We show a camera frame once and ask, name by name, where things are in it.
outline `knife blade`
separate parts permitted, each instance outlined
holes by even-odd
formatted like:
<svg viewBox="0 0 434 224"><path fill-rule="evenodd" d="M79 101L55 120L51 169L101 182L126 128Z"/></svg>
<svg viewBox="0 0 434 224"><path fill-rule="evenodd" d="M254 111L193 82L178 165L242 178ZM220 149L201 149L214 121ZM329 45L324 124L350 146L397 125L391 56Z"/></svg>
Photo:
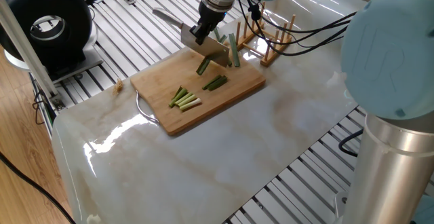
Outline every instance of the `knife blade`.
<svg viewBox="0 0 434 224"><path fill-rule="evenodd" d="M202 54L203 56L213 56L212 60L217 64L226 67L229 60L229 48L225 45L219 43L218 41L212 39L211 37L206 37L202 45L196 43L196 37L190 32L190 27L179 20L177 17L173 16L171 13L165 9L156 7L152 10L152 13L169 24L181 29L181 42L195 50L196 52Z"/></svg>

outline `cutting board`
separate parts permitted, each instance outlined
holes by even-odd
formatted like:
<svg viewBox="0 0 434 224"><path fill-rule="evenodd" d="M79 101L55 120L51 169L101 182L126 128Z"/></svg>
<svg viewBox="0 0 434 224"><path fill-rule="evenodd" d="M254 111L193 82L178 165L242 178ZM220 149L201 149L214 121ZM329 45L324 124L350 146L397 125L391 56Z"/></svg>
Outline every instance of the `cutting board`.
<svg viewBox="0 0 434 224"><path fill-rule="evenodd" d="M265 77L241 57L238 68L224 68L210 62L205 72L198 75L196 70L202 60L203 56L197 52L183 49L131 78L132 85L169 135L197 124L265 84ZM217 75L226 75L228 81L214 91L202 90ZM179 86L200 98L202 104L185 112L178 107L170 108L169 103Z"/></svg>

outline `white marble surface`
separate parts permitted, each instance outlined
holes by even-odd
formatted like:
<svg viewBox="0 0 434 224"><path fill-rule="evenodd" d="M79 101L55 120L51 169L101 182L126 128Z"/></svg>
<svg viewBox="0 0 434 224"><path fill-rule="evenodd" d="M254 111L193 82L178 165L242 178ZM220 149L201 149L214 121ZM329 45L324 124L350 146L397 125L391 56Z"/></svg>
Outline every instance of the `white marble surface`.
<svg viewBox="0 0 434 224"><path fill-rule="evenodd" d="M302 29L362 6L358 0L267 3L287 20L296 13ZM255 45L264 49L263 41ZM266 86L177 137L138 113L128 79L118 96L108 89L61 112L52 144L76 222L222 223L356 106L339 75L339 41L279 57L267 69L252 53L241 53L264 74Z"/></svg>

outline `chopped green onion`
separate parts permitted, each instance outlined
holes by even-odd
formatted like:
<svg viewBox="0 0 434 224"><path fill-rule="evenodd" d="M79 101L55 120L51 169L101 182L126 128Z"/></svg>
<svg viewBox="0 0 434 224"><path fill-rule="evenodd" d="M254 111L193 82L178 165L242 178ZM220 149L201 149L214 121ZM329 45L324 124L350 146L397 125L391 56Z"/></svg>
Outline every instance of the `chopped green onion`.
<svg viewBox="0 0 434 224"><path fill-rule="evenodd" d="M192 92L189 92L188 94L185 94L182 98L180 98L178 101L175 102L175 105L179 105L182 101L186 100L191 95L193 95Z"/></svg>
<svg viewBox="0 0 434 224"><path fill-rule="evenodd" d="M214 28L214 34L216 34L217 41L220 40L220 34L218 33L218 28Z"/></svg>
<svg viewBox="0 0 434 224"><path fill-rule="evenodd" d="M176 95L178 95L178 93L181 92L181 90L182 90L182 86L179 86L178 91L176 91L175 96L172 99L174 99Z"/></svg>
<svg viewBox="0 0 434 224"><path fill-rule="evenodd" d="M208 67L208 65L210 64L210 62L211 62L211 59L208 58L208 57L205 57L205 58L202 60L202 62L201 62L201 64L199 65L199 67L197 67L196 73L197 73L198 75L202 75L203 72L205 71L206 67Z"/></svg>
<svg viewBox="0 0 434 224"><path fill-rule="evenodd" d="M189 96L186 100L180 102L180 103L178 104L178 106L181 108L183 105L188 104L189 102L195 100L196 98L197 98L196 95L193 94L192 96Z"/></svg>
<svg viewBox="0 0 434 224"><path fill-rule="evenodd" d="M179 93L175 96L175 98L172 99L172 101L169 104L169 107L173 108L175 102L178 101L178 99L180 99L181 97L183 97L186 93L187 93L187 89L185 88L181 89L181 91L179 91Z"/></svg>
<svg viewBox="0 0 434 224"><path fill-rule="evenodd" d="M218 79L217 81L213 82L208 87L208 90L209 91L215 90L215 89L219 88L220 86L222 86L223 84L225 84L227 81L228 81L228 77L222 76L220 79Z"/></svg>
<svg viewBox="0 0 434 224"><path fill-rule="evenodd" d="M193 106L195 106L195 105L198 105L198 104L200 104L201 102L202 102L201 99L198 98L198 99L194 100L193 102L189 102L189 103L186 104L186 105L182 105L182 106L180 107L180 109L181 109L182 112L184 112L185 110L190 109L191 107L193 107Z"/></svg>
<svg viewBox="0 0 434 224"><path fill-rule="evenodd" d="M218 40L218 42L219 42L219 43L223 43L223 41L225 41L226 38L228 38L228 37L227 37L226 35L223 35L222 38L220 38L220 39Z"/></svg>
<svg viewBox="0 0 434 224"><path fill-rule="evenodd" d="M218 79L220 79L220 77L222 77L222 76L221 76L221 75L217 75L217 76L216 76L215 78L213 78L210 82L208 82L207 84L205 84L205 85L202 87L202 90L206 90L206 89L211 85L211 83L217 81Z"/></svg>
<svg viewBox="0 0 434 224"><path fill-rule="evenodd" d="M235 65L235 67L239 67L238 48L233 33L229 34L229 42L231 42L233 64Z"/></svg>

